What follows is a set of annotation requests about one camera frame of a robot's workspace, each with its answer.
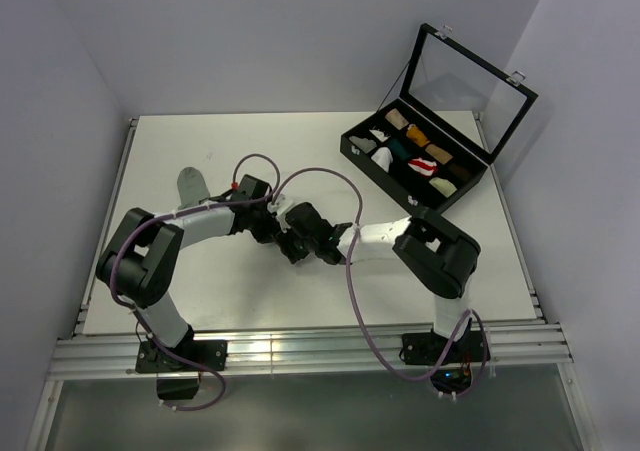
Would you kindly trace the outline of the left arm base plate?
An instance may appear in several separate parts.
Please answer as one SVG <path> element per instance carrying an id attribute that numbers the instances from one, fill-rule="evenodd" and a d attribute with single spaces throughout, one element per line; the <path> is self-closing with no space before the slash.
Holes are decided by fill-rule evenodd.
<path id="1" fill-rule="evenodd" d="M 223 371 L 228 343 L 225 340 L 196 340 L 186 349 L 164 350 L 154 341 L 140 344 L 135 364 L 138 374 Z"/>

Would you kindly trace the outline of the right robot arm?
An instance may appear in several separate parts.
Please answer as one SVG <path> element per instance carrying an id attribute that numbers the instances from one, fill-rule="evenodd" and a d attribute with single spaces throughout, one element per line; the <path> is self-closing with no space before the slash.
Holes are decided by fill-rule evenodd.
<path id="1" fill-rule="evenodd" d="M 313 254 L 329 265 L 367 260 L 399 259 L 434 295 L 433 349 L 452 361 L 468 345 L 470 319 L 466 297 L 477 268 L 480 244 L 437 212 L 424 208 L 397 221 L 333 225 L 309 202 L 297 205 L 280 199 L 267 206 L 281 227 L 283 252 L 292 262 Z"/>

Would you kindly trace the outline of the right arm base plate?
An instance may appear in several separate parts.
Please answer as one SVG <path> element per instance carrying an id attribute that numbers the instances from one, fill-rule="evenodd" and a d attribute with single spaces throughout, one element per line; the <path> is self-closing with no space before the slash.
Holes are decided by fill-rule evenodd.
<path id="1" fill-rule="evenodd" d="M 405 333 L 401 336 L 400 360 L 406 365 L 434 366 L 447 340 L 435 332 Z M 464 362 L 482 363 L 491 358 L 480 331 L 467 330 L 461 339 L 454 341 L 444 358 L 443 365 Z"/>

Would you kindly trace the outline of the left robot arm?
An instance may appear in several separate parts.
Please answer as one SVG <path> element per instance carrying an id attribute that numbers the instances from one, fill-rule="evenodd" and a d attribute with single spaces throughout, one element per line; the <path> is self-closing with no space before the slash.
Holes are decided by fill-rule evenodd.
<path id="1" fill-rule="evenodd" d="M 251 230 L 268 242 L 279 223 L 268 212 L 271 186 L 245 175 L 217 197 L 154 215 L 141 208 L 125 214 L 96 265 L 96 278 L 106 284 L 116 304 L 142 320 L 162 343 L 159 359 L 183 370 L 195 357 L 193 329 L 181 316 L 169 288 L 181 250 L 217 237 Z"/>

